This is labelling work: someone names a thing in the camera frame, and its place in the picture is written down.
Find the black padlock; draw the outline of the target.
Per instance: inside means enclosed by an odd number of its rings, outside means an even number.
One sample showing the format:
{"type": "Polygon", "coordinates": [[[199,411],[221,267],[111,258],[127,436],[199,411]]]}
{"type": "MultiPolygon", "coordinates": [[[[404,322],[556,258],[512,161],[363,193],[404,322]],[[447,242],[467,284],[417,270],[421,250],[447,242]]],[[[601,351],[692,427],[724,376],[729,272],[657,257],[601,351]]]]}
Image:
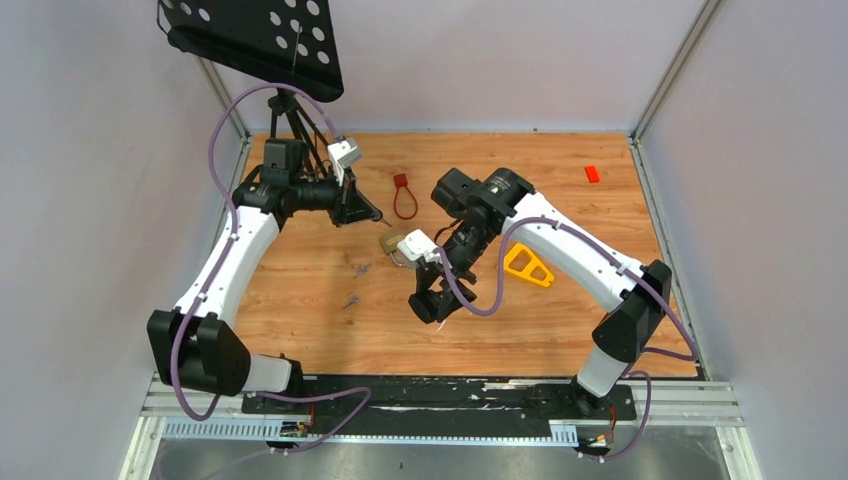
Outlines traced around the black padlock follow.
{"type": "Polygon", "coordinates": [[[424,324],[441,323],[444,317],[440,313],[443,294],[433,290],[414,293],[408,298],[408,305],[416,317],[424,324]]]}

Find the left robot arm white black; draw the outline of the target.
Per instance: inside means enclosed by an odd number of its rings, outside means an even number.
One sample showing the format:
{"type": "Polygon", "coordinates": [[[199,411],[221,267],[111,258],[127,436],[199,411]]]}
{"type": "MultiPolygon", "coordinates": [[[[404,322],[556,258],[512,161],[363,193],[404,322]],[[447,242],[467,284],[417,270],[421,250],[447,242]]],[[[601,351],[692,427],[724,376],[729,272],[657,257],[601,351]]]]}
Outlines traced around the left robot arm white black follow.
{"type": "Polygon", "coordinates": [[[192,286],[171,310],[156,310],[148,320],[163,383],[222,396],[267,391],[283,413],[304,405],[299,363],[250,353],[235,333],[235,320],[259,261],[295,213],[325,211],[336,227],[382,219],[358,190],[352,166],[362,154],[355,140],[331,143],[327,153],[328,177],[309,178],[305,142],[266,141],[262,164],[233,192],[235,210],[192,286]]]}

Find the brass padlock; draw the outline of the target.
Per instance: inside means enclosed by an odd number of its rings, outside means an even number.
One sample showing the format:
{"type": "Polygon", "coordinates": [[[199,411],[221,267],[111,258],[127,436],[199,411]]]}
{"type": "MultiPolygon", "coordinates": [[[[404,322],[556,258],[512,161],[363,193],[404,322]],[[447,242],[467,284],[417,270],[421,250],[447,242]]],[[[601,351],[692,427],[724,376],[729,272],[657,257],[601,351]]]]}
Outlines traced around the brass padlock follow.
{"type": "Polygon", "coordinates": [[[398,244],[405,238],[402,230],[393,230],[384,233],[378,239],[384,254],[398,267],[405,268],[406,264],[397,257],[398,244]]]}

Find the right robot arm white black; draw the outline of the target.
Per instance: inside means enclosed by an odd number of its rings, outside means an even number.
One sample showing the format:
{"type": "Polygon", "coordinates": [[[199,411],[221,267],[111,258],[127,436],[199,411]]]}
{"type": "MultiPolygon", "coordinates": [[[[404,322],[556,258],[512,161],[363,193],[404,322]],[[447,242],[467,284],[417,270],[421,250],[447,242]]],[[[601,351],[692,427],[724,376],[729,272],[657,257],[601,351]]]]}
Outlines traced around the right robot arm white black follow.
{"type": "Polygon", "coordinates": [[[460,308],[491,316],[504,296],[497,280],[492,306],[474,306],[471,269],[487,247],[501,236],[498,262],[505,265],[510,241],[530,248],[568,275],[603,308],[605,315],[592,333],[593,347],[571,390],[571,403],[584,417],[596,417],[611,403],[610,391],[636,363],[658,324],[671,316],[671,270],[655,260],[649,265],[596,239],[559,212],[516,172],[498,168],[476,180],[457,168],[444,174],[432,200],[458,226],[443,244],[421,230],[397,245],[406,264],[416,271],[416,288],[408,303],[424,323],[441,323],[460,308]]]}

